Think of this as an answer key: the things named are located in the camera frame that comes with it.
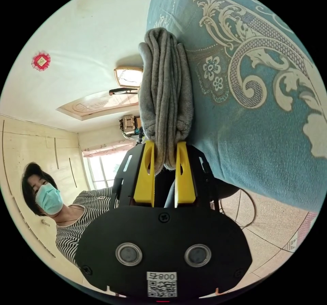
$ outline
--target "blue blanket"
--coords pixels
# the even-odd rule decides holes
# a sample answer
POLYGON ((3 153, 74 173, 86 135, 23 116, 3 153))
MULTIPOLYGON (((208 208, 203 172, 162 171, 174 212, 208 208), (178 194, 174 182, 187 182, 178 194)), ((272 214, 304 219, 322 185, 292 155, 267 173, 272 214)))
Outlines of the blue blanket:
POLYGON ((294 32, 257 0, 151 0, 147 30, 186 49, 188 142, 216 178, 308 211, 327 191, 327 93, 294 32))

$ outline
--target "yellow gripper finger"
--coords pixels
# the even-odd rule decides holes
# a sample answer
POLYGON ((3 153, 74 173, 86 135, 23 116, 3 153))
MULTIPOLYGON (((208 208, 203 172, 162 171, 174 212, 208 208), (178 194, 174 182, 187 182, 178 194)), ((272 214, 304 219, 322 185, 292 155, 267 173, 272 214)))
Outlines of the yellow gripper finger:
POLYGON ((144 144, 134 200, 136 203, 151 204, 154 207, 154 142, 150 140, 144 144))
POLYGON ((176 177, 175 177, 175 207, 182 204, 193 204, 196 196, 194 191, 191 166, 187 155, 186 142, 177 144, 176 177))

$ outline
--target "gray towel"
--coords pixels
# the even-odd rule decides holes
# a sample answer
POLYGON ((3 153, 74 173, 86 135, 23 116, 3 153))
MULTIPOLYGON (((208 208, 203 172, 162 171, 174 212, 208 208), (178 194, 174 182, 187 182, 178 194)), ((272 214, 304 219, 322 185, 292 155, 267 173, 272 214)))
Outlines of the gray towel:
POLYGON ((193 96, 184 46, 164 28, 145 34, 139 51, 143 79, 139 93, 143 131, 155 143, 155 174, 176 168, 176 146, 188 136, 193 96))

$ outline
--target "cable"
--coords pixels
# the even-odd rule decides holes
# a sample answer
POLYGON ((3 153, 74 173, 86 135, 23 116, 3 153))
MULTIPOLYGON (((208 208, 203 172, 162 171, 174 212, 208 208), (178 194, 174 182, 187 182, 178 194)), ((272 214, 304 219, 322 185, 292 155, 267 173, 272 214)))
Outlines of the cable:
MULTIPOLYGON (((253 200, 253 198, 244 190, 244 189, 241 189, 240 188, 240 192, 239 192, 239 200, 238 200, 238 207, 237 207, 237 212, 236 212, 236 217, 235 217, 235 222, 236 222, 236 219, 237 219, 237 216, 238 216, 238 211, 239 211, 239 205, 240 205, 240 202, 241 202, 241 191, 243 191, 248 197, 249 197, 249 199, 250 199, 250 201, 252 202, 252 205, 253 205, 253 209, 254 209, 254 215, 253 215, 253 219, 252 219, 252 221, 250 222, 250 223, 248 223, 248 224, 246 224, 244 227, 242 227, 242 230, 243 229, 245 229, 245 228, 247 228, 248 226, 250 226, 253 222, 254 222, 254 220, 256 219, 256 205, 255 205, 255 203, 254 203, 254 200, 253 200)), ((222 207, 222 204, 221 204, 221 199, 219 199, 219 205, 220 205, 220 209, 221 209, 221 211, 222 211, 222 213, 224 214, 224 215, 227 215, 226 213, 225 213, 225 211, 224 211, 224 209, 223 209, 223 207, 222 207)))

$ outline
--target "sticker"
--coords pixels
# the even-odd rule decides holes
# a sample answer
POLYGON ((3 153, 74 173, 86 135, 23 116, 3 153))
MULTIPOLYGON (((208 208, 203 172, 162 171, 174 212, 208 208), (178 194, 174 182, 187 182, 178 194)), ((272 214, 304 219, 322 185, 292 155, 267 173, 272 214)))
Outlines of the sticker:
POLYGON ((38 71, 44 71, 50 65, 51 58, 50 55, 46 52, 40 52, 33 57, 32 67, 38 71))
POLYGON ((177 272, 147 272, 148 297, 177 297, 177 272))

